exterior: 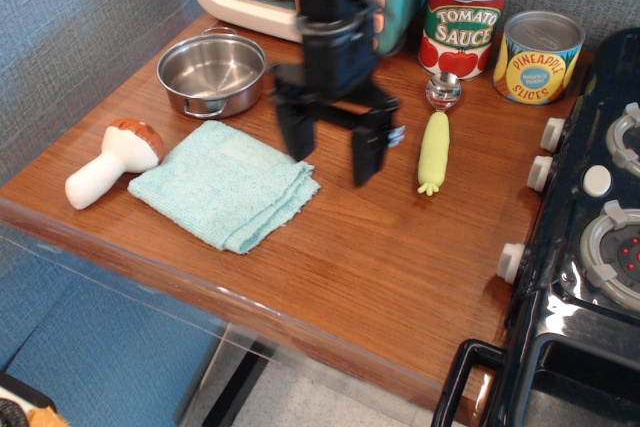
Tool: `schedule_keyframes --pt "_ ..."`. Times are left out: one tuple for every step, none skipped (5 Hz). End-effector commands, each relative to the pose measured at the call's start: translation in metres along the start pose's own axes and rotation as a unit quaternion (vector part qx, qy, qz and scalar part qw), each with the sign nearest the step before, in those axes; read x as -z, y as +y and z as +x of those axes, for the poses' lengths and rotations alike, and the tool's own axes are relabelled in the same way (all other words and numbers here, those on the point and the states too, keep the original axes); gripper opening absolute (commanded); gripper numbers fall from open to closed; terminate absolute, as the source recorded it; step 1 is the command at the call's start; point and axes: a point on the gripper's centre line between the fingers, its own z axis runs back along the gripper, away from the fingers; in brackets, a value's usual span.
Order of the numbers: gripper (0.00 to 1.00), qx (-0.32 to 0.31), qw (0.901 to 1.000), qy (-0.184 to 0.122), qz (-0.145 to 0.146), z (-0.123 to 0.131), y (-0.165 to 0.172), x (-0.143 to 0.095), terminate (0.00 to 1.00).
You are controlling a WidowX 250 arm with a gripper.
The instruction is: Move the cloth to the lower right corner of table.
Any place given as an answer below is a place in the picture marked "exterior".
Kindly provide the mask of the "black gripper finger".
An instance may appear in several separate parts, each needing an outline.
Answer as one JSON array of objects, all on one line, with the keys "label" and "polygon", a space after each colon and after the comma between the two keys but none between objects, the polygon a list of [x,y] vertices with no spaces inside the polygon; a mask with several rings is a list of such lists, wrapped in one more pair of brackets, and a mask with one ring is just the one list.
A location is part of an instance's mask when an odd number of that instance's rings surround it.
[{"label": "black gripper finger", "polygon": [[364,186],[383,167],[389,145],[389,129],[359,126],[352,132],[353,180]]},{"label": "black gripper finger", "polygon": [[296,161],[305,160],[316,147],[315,119],[289,104],[278,105],[276,112],[289,155]]}]

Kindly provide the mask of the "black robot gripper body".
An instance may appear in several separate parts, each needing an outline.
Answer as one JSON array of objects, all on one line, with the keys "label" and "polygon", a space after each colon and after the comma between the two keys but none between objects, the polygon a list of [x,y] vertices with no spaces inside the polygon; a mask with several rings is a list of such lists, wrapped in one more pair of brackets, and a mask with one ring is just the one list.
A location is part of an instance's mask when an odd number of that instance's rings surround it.
[{"label": "black robot gripper body", "polygon": [[289,104],[309,116],[349,129],[389,129],[389,145],[400,142],[393,116],[399,101],[373,80],[377,57],[370,16],[320,23],[301,16],[303,61],[271,67],[276,106]]}]

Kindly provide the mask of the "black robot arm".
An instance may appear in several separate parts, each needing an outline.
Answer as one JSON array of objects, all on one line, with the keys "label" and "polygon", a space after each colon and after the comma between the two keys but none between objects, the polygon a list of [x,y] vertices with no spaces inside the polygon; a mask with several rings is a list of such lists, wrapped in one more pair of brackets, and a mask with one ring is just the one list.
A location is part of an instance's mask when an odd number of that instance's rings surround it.
[{"label": "black robot arm", "polygon": [[399,100],[373,79],[376,10],[374,0],[298,0],[303,61],[271,68],[273,101],[289,155],[302,161],[314,151],[317,121],[348,129],[356,186],[382,169],[386,150],[404,132],[394,123]]}]

